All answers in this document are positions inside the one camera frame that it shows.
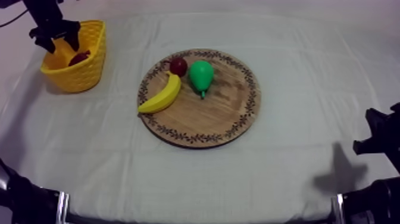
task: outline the wooden plate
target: wooden plate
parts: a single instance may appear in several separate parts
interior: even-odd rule
[[[185,148],[223,145],[243,134],[260,109],[261,92],[253,73],[235,57],[212,49],[190,49],[162,59],[140,84],[137,104],[143,104],[168,81],[169,61],[183,57],[190,67],[204,60],[214,67],[214,80],[204,99],[195,93],[188,74],[175,102],[155,114],[140,114],[147,128],[168,143]]]

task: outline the yellow basket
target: yellow basket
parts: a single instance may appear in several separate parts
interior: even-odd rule
[[[79,50],[73,51],[62,38],[54,40],[55,52],[47,52],[40,70],[60,89],[66,92],[82,92],[94,87],[101,77],[105,58],[105,24],[99,20],[80,23]],[[78,53],[90,51],[89,58],[68,66]]]

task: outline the red fruit in basket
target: red fruit in basket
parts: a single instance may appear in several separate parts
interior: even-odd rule
[[[71,59],[71,61],[68,64],[68,66],[73,66],[74,64],[77,64],[77,63],[89,58],[89,55],[90,55],[90,51],[89,50],[86,51],[86,52],[79,53],[79,54],[75,55],[75,57],[73,57]]]
[[[173,74],[177,74],[179,77],[182,77],[186,74],[188,70],[188,64],[183,58],[174,58],[170,63],[170,71]]]

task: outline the banana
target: banana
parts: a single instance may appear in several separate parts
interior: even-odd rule
[[[165,88],[156,96],[144,102],[137,109],[140,113],[156,113],[171,105],[180,90],[180,78],[176,74],[168,72],[169,78]]]

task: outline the table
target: table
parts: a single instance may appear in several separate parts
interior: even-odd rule
[[[396,175],[356,156],[365,110],[398,102],[398,38],[279,16],[138,14],[107,19],[101,82],[64,95],[37,50],[0,117],[0,156],[35,184],[71,194],[71,211],[138,222],[283,222],[323,217],[329,198]],[[257,122],[216,150],[188,151],[136,117],[141,78],[189,48],[234,55],[256,75]]]

